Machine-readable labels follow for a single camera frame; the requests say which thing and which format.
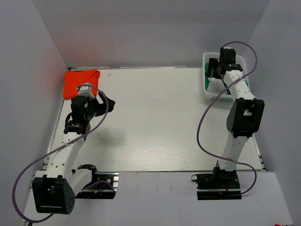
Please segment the green t shirt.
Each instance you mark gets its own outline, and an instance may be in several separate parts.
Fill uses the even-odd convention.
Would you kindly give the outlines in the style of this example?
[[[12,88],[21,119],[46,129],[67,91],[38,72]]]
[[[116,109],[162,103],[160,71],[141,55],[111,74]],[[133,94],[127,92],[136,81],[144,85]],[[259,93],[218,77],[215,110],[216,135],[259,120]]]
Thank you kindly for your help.
[[[209,73],[209,63],[205,64],[204,75],[205,75],[205,90],[209,94],[219,94],[227,86],[222,80],[213,77],[214,68],[211,67],[211,73]]]

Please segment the white t shirt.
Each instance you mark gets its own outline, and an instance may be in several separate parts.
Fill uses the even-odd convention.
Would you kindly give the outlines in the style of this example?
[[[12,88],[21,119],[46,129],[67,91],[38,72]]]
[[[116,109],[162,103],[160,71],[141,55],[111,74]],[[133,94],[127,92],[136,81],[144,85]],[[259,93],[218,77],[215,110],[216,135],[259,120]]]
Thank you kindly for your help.
[[[224,89],[226,89],[226,86],[225,86],[225,84],[223,83],[222,80],[216,79],[216,78],[208,78],[207,91],[209,93],[219,94]]]

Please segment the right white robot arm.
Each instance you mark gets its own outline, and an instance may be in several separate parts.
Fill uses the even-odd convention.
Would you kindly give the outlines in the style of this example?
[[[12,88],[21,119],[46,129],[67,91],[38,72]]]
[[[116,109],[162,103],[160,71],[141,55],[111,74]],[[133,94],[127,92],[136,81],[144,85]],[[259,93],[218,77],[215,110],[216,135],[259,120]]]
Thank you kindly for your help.
[[[218,59],[210,58],[206,77],[220,79],[231,94],[233,105],[226,120],[228,138],[216,167],[219,172],[213,174],[212,181],[222,188],[229,183],[236,172],[240,154],[244,145],[260,127],[265,103],[257,99],[250,91],[244,79],[243,68],[236,63],[236,52],[233,48],[221,47]]]

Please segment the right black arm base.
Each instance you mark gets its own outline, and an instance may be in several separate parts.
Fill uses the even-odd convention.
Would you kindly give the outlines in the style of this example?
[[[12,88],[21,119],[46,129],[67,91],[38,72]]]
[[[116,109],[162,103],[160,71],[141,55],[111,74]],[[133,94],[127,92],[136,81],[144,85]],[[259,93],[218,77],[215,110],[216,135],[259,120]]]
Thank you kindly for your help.
[[[197,184],[199,201],[241,200],[241,190],[236,175],[233,179],[215,178],[213,173],[193,174],[192,182]]]

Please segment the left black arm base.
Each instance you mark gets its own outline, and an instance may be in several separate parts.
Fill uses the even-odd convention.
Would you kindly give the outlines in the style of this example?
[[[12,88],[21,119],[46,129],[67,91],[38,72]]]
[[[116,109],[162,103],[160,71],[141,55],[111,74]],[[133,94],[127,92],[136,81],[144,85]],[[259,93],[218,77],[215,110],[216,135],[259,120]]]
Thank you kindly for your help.
[[[112,200],[119,183],[118,172],[96,172],[91,183],[77,194],[76,199]]]

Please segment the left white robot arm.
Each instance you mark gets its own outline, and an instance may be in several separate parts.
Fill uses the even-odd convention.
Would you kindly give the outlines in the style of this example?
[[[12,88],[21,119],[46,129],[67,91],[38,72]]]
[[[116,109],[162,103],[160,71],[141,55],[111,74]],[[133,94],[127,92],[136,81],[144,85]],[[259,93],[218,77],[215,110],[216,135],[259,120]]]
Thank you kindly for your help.
[[[38,213],[70,214],[76,196],[99,184],[95,165],[76,167],[74,163],[90,131],[90,121],[114,109],[115,101],[103,95],[100,98],[101,104],[95,97],[79,95],[71,99],[71,112],[66,116],[63,131],[63,149],[55,153],[43,176],[35,177],[32,183]]]

